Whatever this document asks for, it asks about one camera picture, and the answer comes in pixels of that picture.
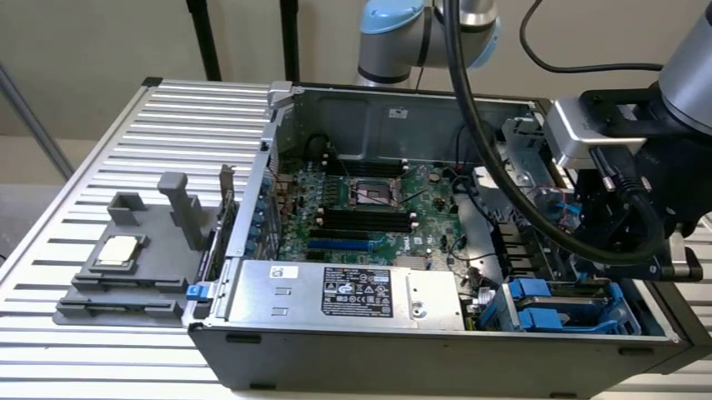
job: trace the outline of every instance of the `motherboard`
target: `motherboard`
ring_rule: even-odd
[[[462,236],[442,163],[295,162],[278,176],[278,259],[453,271]]]

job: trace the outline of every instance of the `white wall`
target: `white wall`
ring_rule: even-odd
[[[278,0],[208,0],[223,79],[283,78]],[[548,0],[530,23],[550,63],[657,62],[669,58],[709,0]],[[365,0],[300,0],[303,81],[351,83]],[[479,93],[554,98],[588,88],[648,86],[652,72],[562,76],[527,60],[517,39],[530,0],[499,0],[505,31]],[[145,76],[202,79],[184,0],[0,0],[0,60],[48,131],[99,138]],[[443,70],[422,88],[449,90]],[[23,134],[0,100],[0,134]]]

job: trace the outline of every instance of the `screw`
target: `screw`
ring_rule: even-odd
[[[641,177],[642,186],[648,192],[653,191],[653,185],[649,184],[649,180],[645,177]]]
[[[602,177],[602,186],[609,192],[616,190],[616,184],[613,183],[613,179],[610,177]]]

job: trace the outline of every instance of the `slotted metal surface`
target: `slotted metal surface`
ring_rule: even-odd
[[[181,329],[57,326],[51,314],[109,220],[105,205],[116,191],[139,192],[147,203],[164,204],[155,190],[160,173],[186,172],[188,192],[216,205],[216,173],[227,163],[235,166],[240,198],[267,122],[267,91],[266,85],[163,81],[131,100],[0,270],[0,398],[263,398],[219,385]],[[688,245],[712,277],[712,230],[698,227]],[[678,287],[712,332],[708,282]],[[712,398],[712,361],[669,376],[633,377],[596,396],[630,398]]]

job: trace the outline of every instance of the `capacitor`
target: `capacitor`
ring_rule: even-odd
[[[267,204],[262,200],[262,196],[259,198],[260,198],[260,200],[256,200],[256,202],[255,202],[255,211],[256,212],[262,212],[262,211],[264,211],[264,208],[267,208]]]
[[[254,241],[247,241],[244,243],[244,253],[252,253],[256,250],[256,243]]]
[[[437,173],[437,172],[429,173],[429,175],[427,175],[427,180],[429,180],[430,183],[441,182],[441,178],[442,177],[441,177],[439,173]]]
[[[259,236],[259,229],[256,227],[250,227],[247,230],[247,239],[254,239]]]
[[[438,212],[442,212],[445,209],[445,201],[441,198],[435,198],[435,200],[433,200],[433,206]]]
[[[425,249],[425,269],[433,268],[433,250],[430,248]]]

